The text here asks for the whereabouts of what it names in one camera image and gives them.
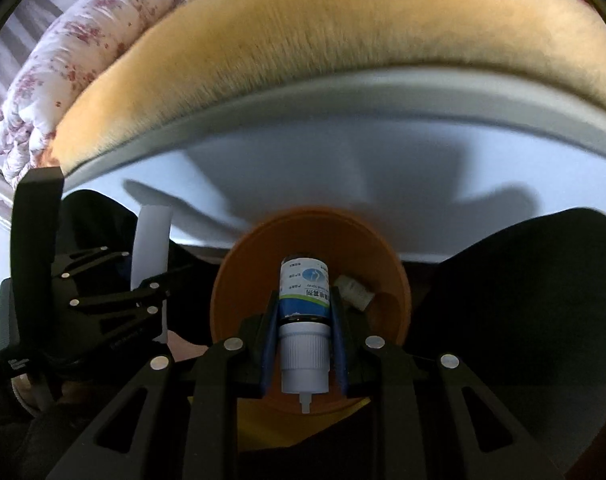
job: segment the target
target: person's leg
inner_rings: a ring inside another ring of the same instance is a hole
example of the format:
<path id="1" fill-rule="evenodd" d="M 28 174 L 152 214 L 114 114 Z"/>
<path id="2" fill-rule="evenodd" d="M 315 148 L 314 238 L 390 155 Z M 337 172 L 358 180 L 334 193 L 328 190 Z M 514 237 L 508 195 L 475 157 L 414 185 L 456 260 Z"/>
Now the person's leg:
<path id="1" fill-rule="evenodd" d="M 567 470 L 606 421 L 606 217 L 532 219 L 444 262 L 405 349 L 459 355 Z"/>

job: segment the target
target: bottle label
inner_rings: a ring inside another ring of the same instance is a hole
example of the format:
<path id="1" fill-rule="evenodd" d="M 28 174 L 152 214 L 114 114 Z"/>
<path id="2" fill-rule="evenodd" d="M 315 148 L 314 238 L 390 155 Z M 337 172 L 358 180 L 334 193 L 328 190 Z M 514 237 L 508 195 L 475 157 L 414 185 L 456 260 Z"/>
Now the bottle label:
<path id="1" fill-rule="evenodd" d="M 315 258 L 295 258 L 281 266 L 279 287 L 281 317 L 330 316 L 327 265 Z"/>

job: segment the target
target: blue label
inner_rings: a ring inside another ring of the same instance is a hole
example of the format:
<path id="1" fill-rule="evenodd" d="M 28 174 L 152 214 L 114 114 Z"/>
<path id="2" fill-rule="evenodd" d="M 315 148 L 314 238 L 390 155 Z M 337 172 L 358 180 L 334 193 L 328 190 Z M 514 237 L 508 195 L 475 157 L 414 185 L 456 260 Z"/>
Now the blue label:
<path id="1" fill-rule="evenodd" d="M 303 277 L 309 282 L 323 282 L 326 277 L 323 272 L 318 269 L 305 269 L 303 271 Z"/>
<path id="2" fill-rule="evenodd" d="M 323 304 L 308 301 L 304 298 L 281 298 L 279 301 L 279 317 L 283 318 L 294 314 L 330 317 L 330 309 Z"/>

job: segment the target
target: furry cushion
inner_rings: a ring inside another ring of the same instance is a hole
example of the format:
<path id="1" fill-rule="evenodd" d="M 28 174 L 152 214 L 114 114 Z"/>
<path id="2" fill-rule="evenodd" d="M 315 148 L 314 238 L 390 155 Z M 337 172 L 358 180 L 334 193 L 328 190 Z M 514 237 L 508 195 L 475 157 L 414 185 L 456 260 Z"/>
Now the furry cushion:
<path id="1" fill-rule="evenodd" d="M 522 74 L 606 108 L 606 26 L 581 0 L 195 0 L 81 95 L 41 164 L 68 173 L 192 110 L 293 80 L 426 63 Z"/>

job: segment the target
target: orange bowl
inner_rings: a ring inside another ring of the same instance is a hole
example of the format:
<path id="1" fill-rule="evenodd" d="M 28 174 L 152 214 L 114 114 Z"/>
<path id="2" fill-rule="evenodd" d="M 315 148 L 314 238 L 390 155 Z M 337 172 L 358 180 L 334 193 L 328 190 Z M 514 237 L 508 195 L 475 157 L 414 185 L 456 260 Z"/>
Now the orange bowl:
<path id="1" fill-rule="evenodd" d="M 216 342 L 236 335 L 241 321 L 265 312 L 279 289 L 281 262 L 296 253 L 313 254 L 327 264 L 330 284 L 351 276 L 376 295 L 366 310 L 371 331 L 402 344 L 410 320 L 411 295 L 397 254 L 374 229 L 351 213 L 324 207 L 279 213 L 243 236 L 229 251 L 212 293 L 209 326 Z M 279 357 L 272 386 L 261 402 L 280 412 L 301 413 L 299 397 L 281 392 Z M 314 395 L 311 413 L 331 413 L 359 399 L 342 396 L 330 372 L 330 391 Z"/>

